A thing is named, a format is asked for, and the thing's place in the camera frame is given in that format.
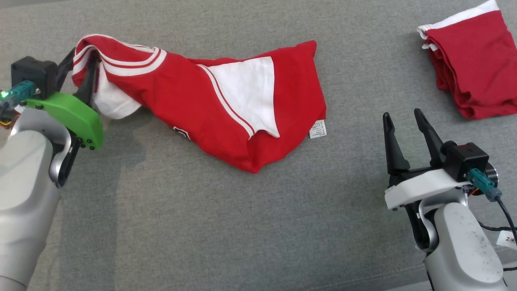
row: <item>gray fabric surface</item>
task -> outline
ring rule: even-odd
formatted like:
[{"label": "gray fabric surface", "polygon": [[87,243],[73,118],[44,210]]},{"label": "gray fabric surface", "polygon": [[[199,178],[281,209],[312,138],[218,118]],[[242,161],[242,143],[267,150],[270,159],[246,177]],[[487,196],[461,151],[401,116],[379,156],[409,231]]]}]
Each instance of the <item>gray fabric surface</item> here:
[{"label": "gray fabric surface", "polygon": [[[315,39],[328,105],[326,137],[257,175],[204,154],[146,109],[104,120],[104,147],[77,156],[29,290],[382,290],[426,280],[406,215],[384,203],[383,112],[414,167],[429,159],[417,107],[444,140],[491,154],[517,215],[517,116],[463,119],[436,88],[416,33],[481,2],[83,0],[0,10],[0,88],[12,62],[58,62],[87,33],[197,58]],[[499,5],[517,33],[517,2]],[[470,203],[487,225],[505,224],[497,205]]]},{"label": "gray fabric surface", "polygon": [[30,5],[30,4],[41,4],[41,3],[60,2],[60,1],[68,1],[68,0],[2,0],[2,1],[0,1],[0,9],[14,7],[14,6],[24,6],[24,5]]}]

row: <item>folded red shirt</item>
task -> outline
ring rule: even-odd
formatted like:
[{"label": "folded red shirt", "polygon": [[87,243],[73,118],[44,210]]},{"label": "folded red shirt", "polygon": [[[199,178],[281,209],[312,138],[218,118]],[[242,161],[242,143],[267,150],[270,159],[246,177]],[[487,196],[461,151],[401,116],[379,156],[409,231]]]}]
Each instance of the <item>folded red shirt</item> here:
[{"label": "folded red shirt", "polygon": [[495,0],[418,28],[436,69],[470,119],[517,113],[517,49]]},{"label": "folded red shirt", "polygon": [[75,49],[77,86],[92,53],[100,60],[94,102],[103,114],[119,119],[143,105],[203,151],[244,171],[284,158],[326,117],[315,41],[246,60],[195,60],[88,35]]}]

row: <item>clothing tag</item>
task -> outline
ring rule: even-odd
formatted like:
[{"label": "clothing tag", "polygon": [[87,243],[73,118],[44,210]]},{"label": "clothing tag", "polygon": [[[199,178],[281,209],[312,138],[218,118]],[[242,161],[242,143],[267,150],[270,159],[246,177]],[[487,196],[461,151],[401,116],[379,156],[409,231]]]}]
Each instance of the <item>clothing tag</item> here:
[{"label": "clothing tag", "polygon": [[517,244],[515,243],[515,238],[513,237],[513,233],[511,231],[501,231],[499,233],[499,238],[497,239],[497,244],[517,250]]},{"label": "clothing tag", "polygon": [[21,106],[21,105],[17,105],[15,108],[14,108],[19,114],[22,114],[23,113],[23,110],[25,110],[25,107]]},{"label": "clothing tag", "polygon": [[322,137],[327,135],[327,129],[325,128],[325,120],[316,120],[316,123],[312,126],[309,131],[310,138]]}]

